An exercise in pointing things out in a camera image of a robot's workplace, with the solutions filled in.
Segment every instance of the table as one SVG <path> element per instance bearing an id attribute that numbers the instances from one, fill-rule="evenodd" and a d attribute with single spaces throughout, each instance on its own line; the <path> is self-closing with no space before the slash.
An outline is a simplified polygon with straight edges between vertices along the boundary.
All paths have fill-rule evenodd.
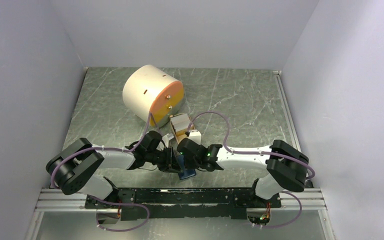
<path id="1" fill-rule="evenodd" d="M 64 147 L 78 138 L 106 147 L 124 147 L 137 141 L 145 122 L 123 103 L 123 87 L 136 67 L 91 67 L 72 115 Z M 191 117 L 204 111 L 218 111 L 229 117 L 232 147 L 261 147 L 273 140 L 292 144 L 284 105 L 273 72 L 250 69 L 162 68 L 184 86 L 181 113 Z M 226 123 L 213 114 L 201 116 L 196 128 L 202 133 L 204 146 L 223 142 Z M 169 125 L 162 128 L 170 133 Z M 153 169 L 147 163 L 145 168 Z M 226 169 L 197 172 L 197 176 L 179 180 L 175 173 L 141 169 L 102 169 L 97 173 L 108 177 L 118 187 L 206 188 L 250 187 L 267 171 L 257 169 Z"/>

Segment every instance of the blue object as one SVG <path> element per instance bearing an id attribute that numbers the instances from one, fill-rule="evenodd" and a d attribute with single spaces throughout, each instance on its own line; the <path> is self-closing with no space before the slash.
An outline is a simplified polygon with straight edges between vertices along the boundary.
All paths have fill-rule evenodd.
<path id="1" fill-rule="evenodd" d="M 183 172 L 178 173 L 180 180 L 184 180 L 197 175 L 197 172 L 195 171 L 195 169 L 185 169 L 185 160 L 183 155 L 177 156 L 177 161 L 181 169 L 183 170 Z"/>

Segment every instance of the gray wall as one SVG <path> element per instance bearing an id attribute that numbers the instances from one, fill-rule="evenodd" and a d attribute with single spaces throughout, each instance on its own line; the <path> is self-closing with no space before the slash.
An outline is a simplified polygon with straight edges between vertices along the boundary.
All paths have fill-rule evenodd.
<path id="1" fill-rule="evenodd" d="M 384 1 L 321 0 L 281 78 L 337 238 L 384 239 Z"/>
<path id="2" fill-rule="evenodd" d="M 85 66 L 280 70 L 318 0 L 52 0 Z"/>
<path id="3" fill-rule="evenodd" d="M 83 66 L 47 0 L 0 0 L 0 240 L 24 239 Z"/>

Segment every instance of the cream cylinder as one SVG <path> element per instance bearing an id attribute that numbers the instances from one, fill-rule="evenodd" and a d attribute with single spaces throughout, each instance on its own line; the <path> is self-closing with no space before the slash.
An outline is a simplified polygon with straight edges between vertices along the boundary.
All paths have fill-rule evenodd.
<path id="1" fill-rule="evenodd" d="M 149 113 L 158 127 L 170 120 L 182 105 L 183 84 L 153 65 L 136 70 L 123 88 L 123 102 L 134 114 L 145 122 Z"/>

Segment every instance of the white wall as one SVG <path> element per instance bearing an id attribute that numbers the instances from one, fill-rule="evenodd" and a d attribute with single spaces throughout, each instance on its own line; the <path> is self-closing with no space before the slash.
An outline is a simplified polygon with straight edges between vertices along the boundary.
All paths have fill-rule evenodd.
<path id="1" fill-rule="evenodd" d="M 318 0 L 52 0 L 85 66 L 285 65 Z"/>
<path id="2" fill-rule="evenodd" d="M 0 0 L 0 240 L 24 239 L 83 66 L 47 0 Z"/>
<path id="3" fill-rule="evenodd" d="M 384 1 L 320 0 L 282 81 L 337 238 L 384 239 Z"/>

